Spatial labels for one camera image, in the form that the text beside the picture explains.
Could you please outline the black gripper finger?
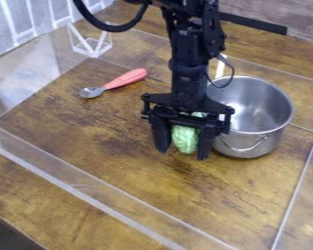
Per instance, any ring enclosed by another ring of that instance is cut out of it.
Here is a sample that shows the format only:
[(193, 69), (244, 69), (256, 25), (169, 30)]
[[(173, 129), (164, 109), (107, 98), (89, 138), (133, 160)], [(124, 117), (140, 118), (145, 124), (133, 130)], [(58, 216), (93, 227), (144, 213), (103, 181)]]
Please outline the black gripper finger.
[(216, 124), (205, 124), (204, 127), (200, 129), (197, 152), (199, 160), (204, 160), (209, 157), (217, 133), (219, 127)]
[(152, 131), (157, 149), (166, 153), (172, 144), (172, 124), (164, 117), (152, 116)]

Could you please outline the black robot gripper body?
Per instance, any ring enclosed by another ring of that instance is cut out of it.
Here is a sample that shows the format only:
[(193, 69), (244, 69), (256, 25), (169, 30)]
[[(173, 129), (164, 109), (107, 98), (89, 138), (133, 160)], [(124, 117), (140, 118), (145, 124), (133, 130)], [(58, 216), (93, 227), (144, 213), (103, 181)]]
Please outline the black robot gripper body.
[(212, 83), (208, 65), (173, 66), (172, 70), (172, 92), (141, 96), (142, 115), (152, 124), (153, 133), (170, 135), (172, 126), (181, 125), (209, 129), (215, 135), (228, 134), (236, 110), (208, 97), (208, 84)]

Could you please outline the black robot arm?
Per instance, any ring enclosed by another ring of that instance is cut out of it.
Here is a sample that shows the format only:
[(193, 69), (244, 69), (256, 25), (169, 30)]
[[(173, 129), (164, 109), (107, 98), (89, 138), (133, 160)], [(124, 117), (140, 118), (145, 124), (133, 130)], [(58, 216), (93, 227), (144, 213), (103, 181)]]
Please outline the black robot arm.
[(181, 125), (199, 130), (197, 158), (209, 157), (216, 137), (231, 132), (236, 110), (207, 94), (209, 61), (223, 57), (227, 34), (221, 27), (220, 0), (126, 0), (161, 8), (173, 49), (169, 94), (144, 94), (142, 117), (152, 124), (156, 147), (165, 152), (172, 129)]

